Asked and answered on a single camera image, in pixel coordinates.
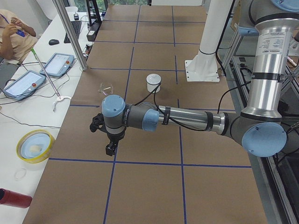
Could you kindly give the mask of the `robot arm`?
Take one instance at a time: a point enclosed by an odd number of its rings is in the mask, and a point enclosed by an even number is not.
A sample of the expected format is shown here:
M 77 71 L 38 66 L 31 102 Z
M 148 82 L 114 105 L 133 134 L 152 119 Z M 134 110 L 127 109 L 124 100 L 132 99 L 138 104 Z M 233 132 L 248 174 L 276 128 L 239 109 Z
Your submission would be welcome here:
M 299 25 L 296 0 L 244 0 L 240 27 L 258 31 L 258 42 L 249 99 L 240 114 L 196 112 L 151 103 L 126 104 L 122 97 L 109 95 L 102 112 L 93 122 L 110 140 L 106 154 L 114 155 L 127 127 L 155 131 L 158 123 L 175 123 L 195 131 L 212 131 L 227 136 L 247 152 L 269 157 L 280 152 L 287 134 L 280 125 L 278 102 L 281 77 L 286 69 L 289 44 Z

